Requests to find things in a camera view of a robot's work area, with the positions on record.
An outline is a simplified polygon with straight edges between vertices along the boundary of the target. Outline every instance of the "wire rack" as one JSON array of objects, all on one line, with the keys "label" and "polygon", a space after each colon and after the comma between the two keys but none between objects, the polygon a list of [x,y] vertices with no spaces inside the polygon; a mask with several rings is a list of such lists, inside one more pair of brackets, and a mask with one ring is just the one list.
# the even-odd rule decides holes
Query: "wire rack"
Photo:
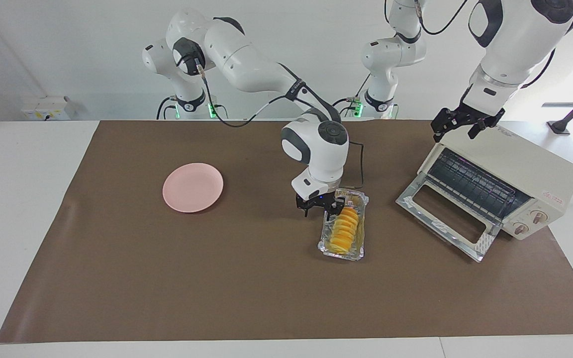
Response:
[{"label": "wire rack", "polygon": [[427,179],[464,206],[492,221],[503,221],[531,199],[450,149],[441,152]]}]

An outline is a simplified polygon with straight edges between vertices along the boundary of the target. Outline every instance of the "white wall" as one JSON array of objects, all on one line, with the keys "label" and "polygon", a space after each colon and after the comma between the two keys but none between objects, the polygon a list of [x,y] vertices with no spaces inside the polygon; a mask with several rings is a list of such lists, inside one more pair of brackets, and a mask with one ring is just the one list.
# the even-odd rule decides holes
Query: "white wall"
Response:
[{"label": "white wall", "polygon": [[[141,50],[162,38],[169,19],[183,5],[206,16],[231,16],[266,54],[303,77],[329,101],[354,94],[368,71],[360,63],[362,45],[389,37],[382,0],[0,0],[0,36],[47,95],[68,95],[83,119],[152,118],[160,100],[171,93],[164,77],[141,63]],[[427,27],[437,29],[450,18],[459,0],[433,1],[425,13]],[[400,116],[431,118],[443,106],[456,106],[470,74],[484,54],[468,32],[466,6],[441,36],[428,38],[428,57],[398,70],[396,100]],[[0,72],[10,66],[0,61]],[[507,107],[523,115],[544,102],[545,90],[573,69],[573,32],[538,86],[519,93]],[[0,92],[9,109],[32,85],[27,76],[11,75]],[[216,70],[208,78],[219,102],[232,117],[248,116],[273,93],[241,93]],[[264,116],[293,117],[294,104],[278,102]]]}]

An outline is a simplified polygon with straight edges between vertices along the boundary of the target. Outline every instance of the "white table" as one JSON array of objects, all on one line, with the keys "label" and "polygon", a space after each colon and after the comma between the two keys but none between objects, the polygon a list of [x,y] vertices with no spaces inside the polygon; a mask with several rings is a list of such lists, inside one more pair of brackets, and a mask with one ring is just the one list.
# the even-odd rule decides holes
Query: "white table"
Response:
[{"label": "white table", "polygon": [[[0,327],[97,125],[98,122],[0,122]],[[573,162],[571,137],[550,134],[539,124],[502,125]],[[573,199],[566,215],[550,227],[573,267]],[[0,345],[0,357],[56,355],[550,358],[573,357],[573,336]]]}]

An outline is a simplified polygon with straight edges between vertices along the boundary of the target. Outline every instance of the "pink plate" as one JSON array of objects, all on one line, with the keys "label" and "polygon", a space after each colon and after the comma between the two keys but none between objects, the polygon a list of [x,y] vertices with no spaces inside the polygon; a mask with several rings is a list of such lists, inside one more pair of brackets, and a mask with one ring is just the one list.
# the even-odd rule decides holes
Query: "pink plate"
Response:
[{"label": "pink plate", "polygon": [[196,213],[212,206],[220,197],[220,172],[205,163],[191,163],[174,170],[163,184],[163,199],[181,213]]}]

